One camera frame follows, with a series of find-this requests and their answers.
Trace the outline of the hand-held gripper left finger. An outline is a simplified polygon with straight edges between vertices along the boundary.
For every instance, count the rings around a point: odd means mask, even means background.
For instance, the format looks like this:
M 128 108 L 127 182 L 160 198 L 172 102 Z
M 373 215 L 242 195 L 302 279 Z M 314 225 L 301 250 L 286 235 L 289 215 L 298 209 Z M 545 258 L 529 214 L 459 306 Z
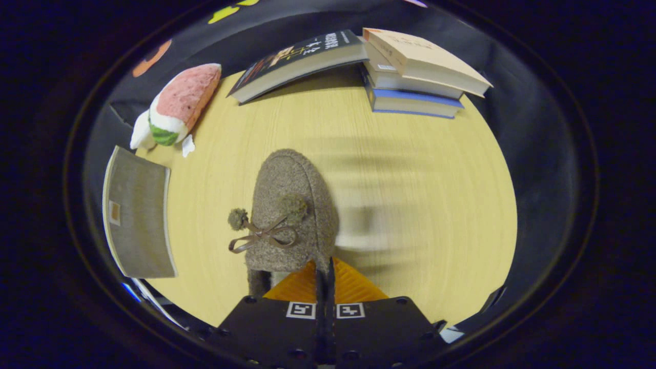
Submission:
M 245 296 L 215 329 L 215 345 L 251 366 L 319 366 L 325 297 L 313 261 L 263 296 Z

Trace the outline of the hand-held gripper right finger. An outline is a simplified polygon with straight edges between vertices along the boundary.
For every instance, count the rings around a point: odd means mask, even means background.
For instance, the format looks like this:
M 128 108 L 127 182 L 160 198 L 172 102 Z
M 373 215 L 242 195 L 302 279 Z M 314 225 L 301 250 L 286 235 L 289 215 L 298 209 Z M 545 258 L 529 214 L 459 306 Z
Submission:
M 353 266 L 332 259 L 328 355 L 335 366 L 420 366 L 447 342 L 415 302 L 387 296 Z

